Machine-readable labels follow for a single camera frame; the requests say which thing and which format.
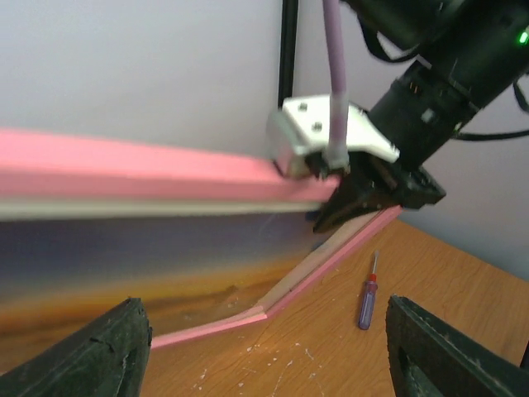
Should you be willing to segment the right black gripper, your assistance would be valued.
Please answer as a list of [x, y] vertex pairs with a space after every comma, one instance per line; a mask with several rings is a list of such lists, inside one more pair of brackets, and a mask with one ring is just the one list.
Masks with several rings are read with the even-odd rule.
[[350, 153], [350, 173], [319, 209], [314, 232], [330, 232], [357, 217], [399, 205], [420, 209], [434, 205], [446, 191], [425, 168], [407, 168], [375, 155]]

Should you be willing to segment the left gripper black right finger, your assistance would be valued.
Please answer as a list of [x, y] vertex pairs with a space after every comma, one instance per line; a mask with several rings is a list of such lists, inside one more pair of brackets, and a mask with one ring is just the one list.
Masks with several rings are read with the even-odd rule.
[[396, 396], [527, 396], [528, 369], [494, 354], [410, 299], [386, 312]]

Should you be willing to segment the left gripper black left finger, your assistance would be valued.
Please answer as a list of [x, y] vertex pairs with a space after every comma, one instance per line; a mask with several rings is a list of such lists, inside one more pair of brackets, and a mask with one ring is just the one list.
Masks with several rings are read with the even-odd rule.
[[152, 327], [128, 298], [40, 355], [1, 376], [2, 396], [138, 396]]

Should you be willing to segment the blue red handled screwdriver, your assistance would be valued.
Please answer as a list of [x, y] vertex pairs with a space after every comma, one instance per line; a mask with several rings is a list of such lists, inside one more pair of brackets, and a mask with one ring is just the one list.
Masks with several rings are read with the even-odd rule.
[[377, 284], [377, 265], [379, 260], [379, 252], [374, 253], [373, 265], [368, 279], [365, 281], [363, 289], [363, 300], [360, 306], [360, 314], [358, 319], [358, 327], [361, 330], [369, 329], [375, 306], [376, 293], [378, 289]]

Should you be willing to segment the pink wooden picture frame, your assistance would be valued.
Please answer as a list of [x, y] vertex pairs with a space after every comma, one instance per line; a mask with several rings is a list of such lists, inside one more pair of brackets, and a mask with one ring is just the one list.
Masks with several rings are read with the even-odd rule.
[[[1, 226], [5, 222], [181, 218], [311, 212], [336, 181], [282, 178], [268, 160], [122, 141], [1, 132]], [[392, 207], [355, 218], [321, 243], [252, 308], [211, 323], [158, 334], [161, 347], [259, 322], [399, 215]], [[4, 351], [41, 349], [74, 326], [2, 334]]]

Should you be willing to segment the sunset photo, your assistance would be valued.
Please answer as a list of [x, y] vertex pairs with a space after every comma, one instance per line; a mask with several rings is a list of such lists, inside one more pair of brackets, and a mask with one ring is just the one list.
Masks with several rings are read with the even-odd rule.
[[320, 243], [303, 213], [5, 222], [1, 332], [85, 324], [140, 298], [155, 332], [252, 308]]

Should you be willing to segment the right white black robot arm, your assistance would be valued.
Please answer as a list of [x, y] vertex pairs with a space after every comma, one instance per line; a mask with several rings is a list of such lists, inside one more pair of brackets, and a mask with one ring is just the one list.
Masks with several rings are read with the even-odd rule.
[[528, 72], [525, 1], [352, 1], [350, 8], [372, 56], [390, 61], [384, 36], [409, 63], [367, 114], [399, 155], [350, 151], [350, 171], [322, 205], [316, 233], [394, 206], [438, 203], [445, 190], [424, 162], [447, 141], [466, 140], [462, 128]]

